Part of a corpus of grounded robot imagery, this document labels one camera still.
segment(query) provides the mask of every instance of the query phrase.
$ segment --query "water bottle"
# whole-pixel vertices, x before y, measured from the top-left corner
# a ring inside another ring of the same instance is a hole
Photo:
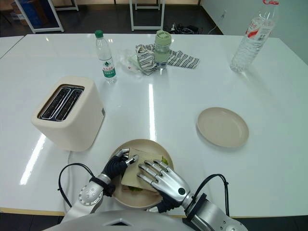
[[[252,19],[230,68],[235,72],[246,70],[261,50],[278,20],[278,0],[263,0],[263,7]]]
[[[107,41],[103,37],[103,32],[101,30],[95,31],[96,37],[96,53],[102,62],[102,70],[105,76],[106,82],[108,84],[113,84],[116,82],[116,70],[114,61],[112,60],[112,55]]]
[[[170,56],[171,35],[158,30],[155,37],[154,59],[158,68],[164,69]]]

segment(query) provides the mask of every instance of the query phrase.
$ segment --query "plate with sandwich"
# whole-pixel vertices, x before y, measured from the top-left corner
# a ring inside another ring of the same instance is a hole
[[[145,160],[153,161],[155,159],[162,160],[165,164],[173,169],[173,163],[168,152],[158,143],[151,140],[132,140],[119,146],[111,155],[114,156],[119,150],[129,148],[128,157],[138,155],[139,159],[136,163],[130,165],[125,173],[117,176],[112,180],[115,185],[113,197],[123,205],[132,208],[148,208],[159,203],[162,197],[157,190],[152,188],[148,183],[137,177],[137,173],[149,177],[149,175],[138,168],[138,164],[144,164]]]

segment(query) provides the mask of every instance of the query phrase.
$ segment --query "plastic water bottle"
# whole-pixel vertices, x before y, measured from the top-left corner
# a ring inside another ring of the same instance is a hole
[[[278,21],[278,0],[263,0],[263,4],[231,61],[230,68],[235,72],[242,72],[249,67]]]
[[[103,37],[103,32],[101,30],[95,31],[96,37],[96,53],[98,58],[102,62],[102,71],[105,76],[106,82],[108,84],[113,84],[116,82],[116,69],[114,61],[112,60],[112,55],[107,41]]]

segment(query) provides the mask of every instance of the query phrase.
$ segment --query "bottle label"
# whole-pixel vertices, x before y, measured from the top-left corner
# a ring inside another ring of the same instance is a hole
[[[103,62],[103,73],[106,78],[112,78],[116,75],[115,65],[112,58],[108,60],[102,60]]]
[[[264,41],[268,38],[274,26],[275,24],[272,21],[264,22],[260,18],[254,18],[246,30],[246,35],[252,40]]]

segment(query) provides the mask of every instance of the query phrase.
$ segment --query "beige plate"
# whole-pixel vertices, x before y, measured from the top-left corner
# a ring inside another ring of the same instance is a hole
[[[169,166],[173,169],[172,160],[167,151],[158,143],[151,140],[132,140],[122,144],[118,147],[111,156],[114,156],[116,152],[122,148],[135,148],[144,152],[157,153],[167,159]],[[162,197],[155,192],[143,190],[142,192],[132,192],[129,190],[122,190],[121,176],[118,176],[112,180],[115,185],[115,192],[113,197],[120,203],[132,207],[132,208],[148,208],[162,200]]]
[[[249,136],[245,121],[233,111],[221,107],[205,109],[198,117],[197,127],[207,140],[222,147],[239,147]]]

